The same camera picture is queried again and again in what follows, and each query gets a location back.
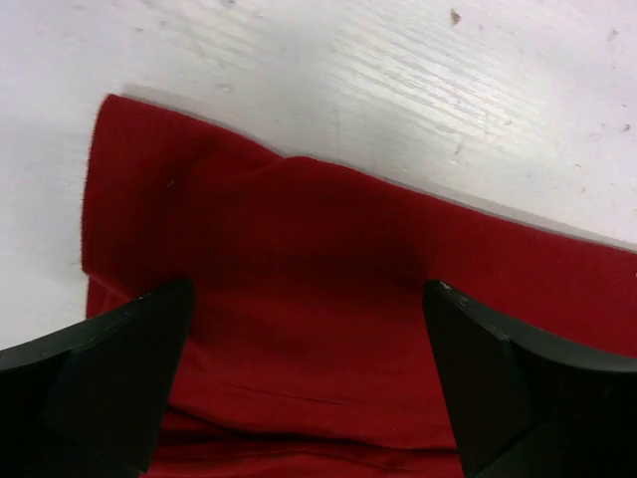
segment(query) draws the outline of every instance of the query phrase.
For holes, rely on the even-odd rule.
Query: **red cloth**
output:
[[[637,256],[115,96],[84,210],[88,315],[177,277],[197,307],[150,476],[460,477],[426,279],[637,356]]]

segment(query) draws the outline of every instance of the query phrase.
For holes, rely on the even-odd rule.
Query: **dark spot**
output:
[[[462,17],[453,8],[449,11],[449,19],[451,20],[451,26],[455,27],[460,23]]]
[[[448,127],[447,125],[442,124],[442,123],[436,124],[436,129],[438,129],[439,131],[447,132],[447,133],[451,133],[451,134],[456,132],[456,130],[453,129],[452,127]]]
[[[617,35],[619,35],[619,32],[613,28],[610,32],[608,32],[608,36],[606,37],[606,41],[608,43],[612,42],[613,40],[615,40],[615,38],[617,38]]]

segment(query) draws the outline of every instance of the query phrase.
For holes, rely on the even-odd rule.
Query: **table surface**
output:
[[[4,0],[0,350],[83,317],[80,214],[120,93],[637,250],[632,0]]]

